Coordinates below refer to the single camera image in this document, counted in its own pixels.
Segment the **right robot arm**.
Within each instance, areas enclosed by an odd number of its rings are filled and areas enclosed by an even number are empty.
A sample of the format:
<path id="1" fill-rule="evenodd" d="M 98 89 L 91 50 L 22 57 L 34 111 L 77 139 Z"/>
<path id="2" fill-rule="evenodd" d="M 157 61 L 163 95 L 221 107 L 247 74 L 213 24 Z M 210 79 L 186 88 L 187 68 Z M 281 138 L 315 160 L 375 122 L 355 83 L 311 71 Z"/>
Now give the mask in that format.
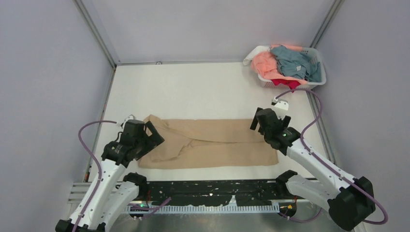
<path id="1" fill-rule="evenodd" d="M 250 126 L 273 149 L 296 161 L 316 178 L 312 182 L 288 170 L 276 178 L 278 196 L 307 199 L 327 211 L 340 228 L 352 230 L 376 210 L 372 183 L 364 176 L 356 178 L 320 158 L 301 133 L 289 127 L 290 119 L 277 116 L 273 109 L 258 108 Z"/>

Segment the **beige t shirt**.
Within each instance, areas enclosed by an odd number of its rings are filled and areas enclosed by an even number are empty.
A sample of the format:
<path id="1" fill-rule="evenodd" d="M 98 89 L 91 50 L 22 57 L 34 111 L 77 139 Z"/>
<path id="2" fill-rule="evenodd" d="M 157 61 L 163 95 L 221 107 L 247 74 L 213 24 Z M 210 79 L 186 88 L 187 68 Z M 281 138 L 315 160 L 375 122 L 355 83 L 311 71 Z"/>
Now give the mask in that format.
<path id="1" fill-rule="evenodd" d="M 161 119 L 150 121 L 164 142 L 143 156 L 147 169 L 194 169 L 225 166 L 271 166 L 278 153 L 251 130 L 252 119 Z"/>

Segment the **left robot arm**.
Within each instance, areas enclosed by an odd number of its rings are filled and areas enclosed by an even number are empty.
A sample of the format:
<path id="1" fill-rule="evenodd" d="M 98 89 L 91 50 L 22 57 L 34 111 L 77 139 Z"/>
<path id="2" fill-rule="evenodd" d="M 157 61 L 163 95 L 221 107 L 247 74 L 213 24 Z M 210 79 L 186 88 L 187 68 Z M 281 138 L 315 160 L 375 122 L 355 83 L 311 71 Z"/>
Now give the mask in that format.
<path id="1" fill-rule="evenodd" d="M 164 138 L 151 121 L 130 118 L 121 127 L 117 138 L 105 145 L 101 160 L 92 156 L 97 176 L 71 216 L 57 223 L 57 232 L 107 232 L 126 206 L 148 196 L 145 176 L 124 173 L 132 161 L 147 155 Z"/>

